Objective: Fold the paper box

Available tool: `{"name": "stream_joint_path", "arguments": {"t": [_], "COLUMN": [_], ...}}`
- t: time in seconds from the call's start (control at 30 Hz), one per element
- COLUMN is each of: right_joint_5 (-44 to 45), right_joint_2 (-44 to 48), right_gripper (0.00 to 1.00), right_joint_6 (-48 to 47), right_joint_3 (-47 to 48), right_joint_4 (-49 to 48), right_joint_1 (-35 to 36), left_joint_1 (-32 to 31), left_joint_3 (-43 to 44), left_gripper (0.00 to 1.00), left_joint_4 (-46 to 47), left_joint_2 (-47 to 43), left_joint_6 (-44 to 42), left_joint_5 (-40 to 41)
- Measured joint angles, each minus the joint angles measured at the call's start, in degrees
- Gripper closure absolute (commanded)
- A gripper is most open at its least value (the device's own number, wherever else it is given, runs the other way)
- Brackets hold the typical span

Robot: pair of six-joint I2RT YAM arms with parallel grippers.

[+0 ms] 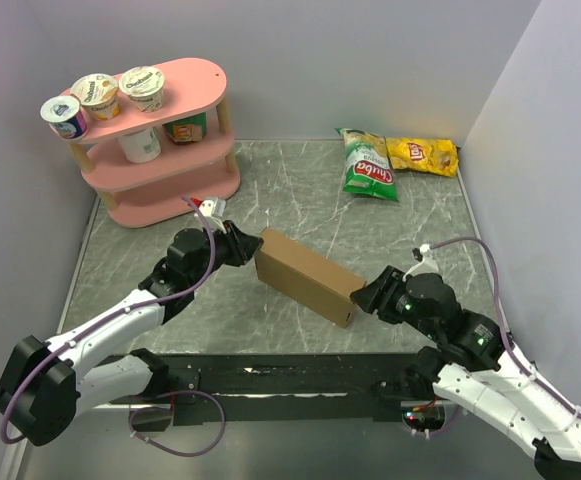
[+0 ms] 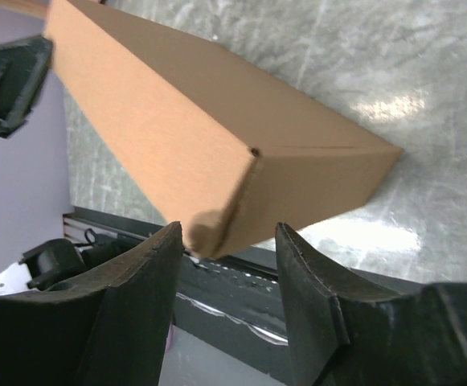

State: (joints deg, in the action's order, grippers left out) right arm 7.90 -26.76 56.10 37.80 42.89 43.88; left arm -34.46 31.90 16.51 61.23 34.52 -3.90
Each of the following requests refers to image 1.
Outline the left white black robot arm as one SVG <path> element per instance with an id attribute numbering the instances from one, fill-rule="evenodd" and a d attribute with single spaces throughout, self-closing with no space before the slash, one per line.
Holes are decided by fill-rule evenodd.
<path id="1" fill-rule="evenodd" d="M 0 432 L 6 428 L 43 446 L 80 414 L 124 396 L 161 399 L 168 389 L 167 367 L 140 351 L 107 363 L 115 349 L 181 313 L 196 290 L 220 267 L 247 264 L 264 244 L 225 220 L 219 229 L 179 231 L 165 256 L 122 301 L 83 325 L 41 341 L 34 336 L 14 347 L 0 377 Z"/>

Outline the brown cardboard box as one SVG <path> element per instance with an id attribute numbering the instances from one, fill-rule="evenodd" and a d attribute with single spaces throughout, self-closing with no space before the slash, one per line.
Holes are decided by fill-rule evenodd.
<path id="1" fill-rule="evenodd" d="M 346 328 L 355 305 L 350 294 L 366 285 L 351 270 L 267 227 L 255 255 L 258 279 L 331 323 Z"/>

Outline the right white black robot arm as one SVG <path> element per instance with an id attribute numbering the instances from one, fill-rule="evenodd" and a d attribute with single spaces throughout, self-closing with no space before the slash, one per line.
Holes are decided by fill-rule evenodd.
<path id="1" fill-rule="evenodd" d="M 437 273 L 387 267 L 352 302 L 389 324 L 406 323 L 432 341 L 409 366 L 409 391 L 435 394 L 490 425 L 533 460 L 544 479 L 581 479 L 581 415 L 492 319 L 465 309 Z"/>

